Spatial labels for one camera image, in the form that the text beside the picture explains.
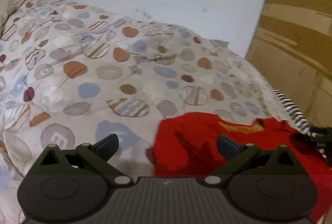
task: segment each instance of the red shirt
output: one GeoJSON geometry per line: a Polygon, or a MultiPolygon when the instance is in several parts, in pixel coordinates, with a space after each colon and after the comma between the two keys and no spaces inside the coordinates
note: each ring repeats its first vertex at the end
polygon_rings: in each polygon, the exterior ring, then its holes
{"type": "Polygon", "coordinates": [[[298,131],[286,121],[279,122],[275,118],[257,119],[251,126],[229,123],[218,115],[199,112],[165,119],[159,124],[153,146],[155,176],[201,177],[220,168],[227,163],[216,147],[220,134],[240,144],[256,144],[264,150],[275,150],[278,145],[286,144],[318,188],[318,202],[311,215],[311,220],[317,222],[332,205],[332,171],[322,155],[316,149],[296,141],[294,133],[298,131]],[[234,131],[232,127],[244,127],[247,133],[255,131],[257,127],[263,130],[247,134],[234,131]]]}

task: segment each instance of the red garment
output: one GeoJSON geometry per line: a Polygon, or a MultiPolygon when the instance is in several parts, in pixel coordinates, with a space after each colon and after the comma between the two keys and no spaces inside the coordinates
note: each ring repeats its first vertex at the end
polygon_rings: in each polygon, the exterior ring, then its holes
{"type": "Polygon", "coordinates": [[[228,131],[228,126],[244,126],[221,120],[218,115],[208,113],[186,113],[165,119],[159,124],[153,153],[155,176],[203,176],[212,173],[227,161],[216,147],[217,137],[225,134],[240,144],[253,143],[264,150],[275,150],[280,144],[288,145],[315,182],[319,199],[311,215],[315,223],[332,205],[332,171],[322,155],[313,148],[295,140],[297,130],[286,121],[275,118],[259,119],[264,130],[246,134],[228,131]]]}

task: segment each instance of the polka dot bedsheet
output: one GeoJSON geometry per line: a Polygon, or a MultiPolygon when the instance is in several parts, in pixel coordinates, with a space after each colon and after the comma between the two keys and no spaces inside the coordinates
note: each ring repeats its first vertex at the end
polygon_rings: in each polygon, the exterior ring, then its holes
{"type": "Polygon", "coordinates": [[[120,147],[109,163],[135,179],[153,173],[148,149],[164,118],[289,119],[227,42],[65,0],[24,0],[8,17],[0,104],[0,224],[24,219],[16,190],[47,144],[72,149],[115,133],[120,147]]]}

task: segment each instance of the black robotic device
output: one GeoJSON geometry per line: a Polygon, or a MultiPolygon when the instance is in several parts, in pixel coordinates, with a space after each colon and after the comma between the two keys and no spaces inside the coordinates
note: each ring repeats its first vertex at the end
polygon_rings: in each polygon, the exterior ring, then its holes
{"type": "Polygon", "coordinates": [[[136,183],[107,161],[118,137],[60,150],[50,144],[18,189],[25,224],[310,224],[318,192],[285,145],[264,151],[225,135],[228,161],[203,181],[142,177],[136,183]]]}

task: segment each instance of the silver screw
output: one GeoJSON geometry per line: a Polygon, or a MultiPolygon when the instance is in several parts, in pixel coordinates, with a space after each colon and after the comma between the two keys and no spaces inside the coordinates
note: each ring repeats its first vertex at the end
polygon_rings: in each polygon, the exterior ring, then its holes
{"type": "Polygon", "coordinates": [[[128,176],[118,176],[114,179],[114,182],[118,185],[127,185],[131,182],[131,179],[128,176]]]}
{"type": "Polygon", "coordinates": [[[215,184],[219,184],[221,182],[221,179],[218,176],[210,175],[210,176],[205,177],[204,181],[207,184],[215,185],[215,184]]]}

